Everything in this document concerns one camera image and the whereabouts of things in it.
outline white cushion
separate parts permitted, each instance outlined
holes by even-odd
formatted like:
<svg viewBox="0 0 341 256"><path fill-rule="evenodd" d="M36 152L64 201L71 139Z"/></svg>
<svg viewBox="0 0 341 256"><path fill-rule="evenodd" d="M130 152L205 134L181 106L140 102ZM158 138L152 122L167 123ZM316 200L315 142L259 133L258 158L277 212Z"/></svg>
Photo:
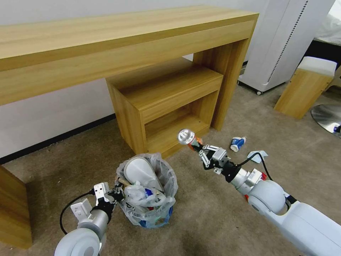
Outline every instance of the white cushion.
<svg viewBox="0 0 341 256"><path fill-rule="evenodd" d="M337 63L315 57L304 57L297 68L334 77Z"/></svg>

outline white plastic bag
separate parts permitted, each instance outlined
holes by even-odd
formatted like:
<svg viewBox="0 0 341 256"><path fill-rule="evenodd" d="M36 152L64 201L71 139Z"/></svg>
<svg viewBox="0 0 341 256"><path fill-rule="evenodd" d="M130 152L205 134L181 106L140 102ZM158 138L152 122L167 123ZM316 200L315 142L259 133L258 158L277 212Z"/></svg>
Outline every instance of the white plastic bag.
<svg viewBox="0 0 341 256"><path fill-rule="evenodd" d="M151 190L141 185L125 187L124 196L125 201L132 206L159 207L164 205L166 201L175 201L174 197L166 197L161 192L157 194L156 189Z"/></svg>
<svg viewBox="0 0 341 256"><path fill-rule="evenodd" d="M119 205L134 225L142 226L145 228L157 228L166 225L173 212L173 205L175 204L175 194L178 190L177 177L171 166L161 158L160 153L156 154L140 154L137 155L145 158L153 167L156 176L158 177L161 185L164 188L164 195L167 200L154 210L144 211L141 205L134 206L129 204L127 200L122 200ZM117 176L124 178L124 166L128 160L119 165L116 170Z"/></svg>

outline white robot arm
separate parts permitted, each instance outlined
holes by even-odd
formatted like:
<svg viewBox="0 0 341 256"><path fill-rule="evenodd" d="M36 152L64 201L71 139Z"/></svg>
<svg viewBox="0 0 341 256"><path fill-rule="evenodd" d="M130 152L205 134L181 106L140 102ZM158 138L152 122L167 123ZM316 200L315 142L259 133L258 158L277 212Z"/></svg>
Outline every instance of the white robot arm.
<svg viewBox="0 0 341 256"><path fill-rule="evenodd" d="M245 195L257 212L273 222L283 236L307 256L341 255L341 226L312 206L301 203L286 193L271 180L266 169L270 180L266 180L266 175L256 169L252 172L244 170L242 165L246 161L239 165L230 162L225 149L202 145L189 129L181 130L178 140L199 153L204 169L213 169L215 173L224 175L226 181ZM288 209L280 215L285 205Z"/></svg>
<svg viewBox="0 0 341 256"><path fill-rule="evenodd" d="M92 194L96 196L96 206L92 207L87 198L74 203L81 197ZM117 184L110 190L108 183L96 184L93 189L71 201L60 215L60 227L66 234L58 243L55 256L98 256L106 242L107 224L111 220L116 203L123 199L122 187ZM78 219L77 229L67 233L63 227L62 216L70 206Z"/></svg>

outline small bottle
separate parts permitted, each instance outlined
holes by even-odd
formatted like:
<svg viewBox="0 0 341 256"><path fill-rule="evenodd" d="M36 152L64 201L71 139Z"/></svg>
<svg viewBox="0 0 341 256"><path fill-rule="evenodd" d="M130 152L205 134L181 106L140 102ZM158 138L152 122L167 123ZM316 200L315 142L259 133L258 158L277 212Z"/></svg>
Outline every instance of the small bottle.
<svg viewBox="0 0 341 256"><path fill-rule="evenodd" d="M238 152L240 147L246 142L246 137L233 137L231 141L230 149L234 152Z"/></svg>

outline cable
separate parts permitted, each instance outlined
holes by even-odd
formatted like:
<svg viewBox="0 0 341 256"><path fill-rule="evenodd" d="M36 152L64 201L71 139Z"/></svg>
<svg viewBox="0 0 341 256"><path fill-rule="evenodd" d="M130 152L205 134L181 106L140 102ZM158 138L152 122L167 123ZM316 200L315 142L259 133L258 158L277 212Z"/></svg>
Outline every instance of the cable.
<svg viewBox="0 0 341 256"><path fill-rule="evenodd" d="M59 217L59 225L60 225L60 229L63 231L63 233L64 233L65 235L67 234L67 232L65 231L65 229L64 229L64 227L63 227L63 214L64 214L65 210L66 210L72 203L74 203L74 202L77 201L78 199L80 199L80 198L82 198L82 197L85 197L85 196L87 196L87 195L89 195L89 194L94 195L94 194L95 194L94 189L91 189L89 192L86 192L86 193L81 194L80 196L76 197L76 198L73 199L70 203L68 203L68 204L64 207L64 209L61 211L60 217Z"/></svg>
<svg viewBox="0 0 341 256"><path fill-rule="evenodd" d="M240 164L237 164L236 167L240 167L244 164L246 164L248 161L250 161L255 155L259 155L260 156L260 159L262 160L262 164L263 164L263 167L264 167L264 170L266 172L266 175L269 177L270 180L273 180L269 174L269 172L267 171L267 168L266 168L266 165L265 165L265 162L264 162L264 159L262 157L262 155L259 153L259 152L256 152L254 153L252 156L250 156L249 158L247 158L244 162L240 163Z"/></svg>

